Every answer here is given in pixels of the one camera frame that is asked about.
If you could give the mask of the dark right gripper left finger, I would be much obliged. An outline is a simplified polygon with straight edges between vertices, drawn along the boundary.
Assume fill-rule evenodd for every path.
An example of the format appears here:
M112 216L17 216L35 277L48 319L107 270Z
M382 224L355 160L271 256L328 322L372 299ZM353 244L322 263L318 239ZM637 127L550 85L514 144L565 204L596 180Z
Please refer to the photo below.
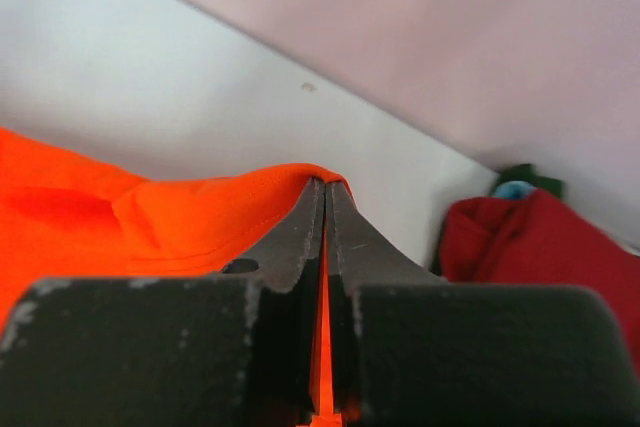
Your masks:
M5 426L295 426L319 401L325 184L221 271L49 278L1 337Z

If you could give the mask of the orange t shirt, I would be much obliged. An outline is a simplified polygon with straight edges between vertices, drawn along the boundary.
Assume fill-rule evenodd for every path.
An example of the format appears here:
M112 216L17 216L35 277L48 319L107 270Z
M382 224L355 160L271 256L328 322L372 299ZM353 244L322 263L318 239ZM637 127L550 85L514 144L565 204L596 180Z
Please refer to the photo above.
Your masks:
M9 130L1 133L1 337L49 278L195 277L219 272L294 207L313 164L235 177L150 180Z

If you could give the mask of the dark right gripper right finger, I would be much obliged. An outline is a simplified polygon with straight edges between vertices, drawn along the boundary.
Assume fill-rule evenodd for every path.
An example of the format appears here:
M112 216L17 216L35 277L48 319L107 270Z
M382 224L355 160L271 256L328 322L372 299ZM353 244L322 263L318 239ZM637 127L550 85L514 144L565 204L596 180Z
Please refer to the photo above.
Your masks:
M631 426L612 311L571 286L451 283L326 193L333 408L347 426Z

